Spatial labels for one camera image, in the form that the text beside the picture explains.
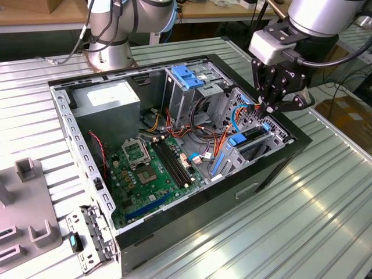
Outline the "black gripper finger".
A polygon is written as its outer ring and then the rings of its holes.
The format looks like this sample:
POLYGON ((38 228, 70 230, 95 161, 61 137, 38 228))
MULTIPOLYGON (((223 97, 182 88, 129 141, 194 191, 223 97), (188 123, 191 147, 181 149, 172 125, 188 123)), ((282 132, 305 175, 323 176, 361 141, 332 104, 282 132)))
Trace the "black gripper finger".
POLYGON ((307 88, 294 93, 286 90, 273 91, 266 101, 266 112, 292 112, 304 110, 315 104, 315 99, 307 88))
POLYGON ((272 85, 277 73, 275 66, 267 66, 259 59, 252 59, 252 76, 256 90, 259 92, 260 114, 266 114, 267 99, 272 91, 272 85))

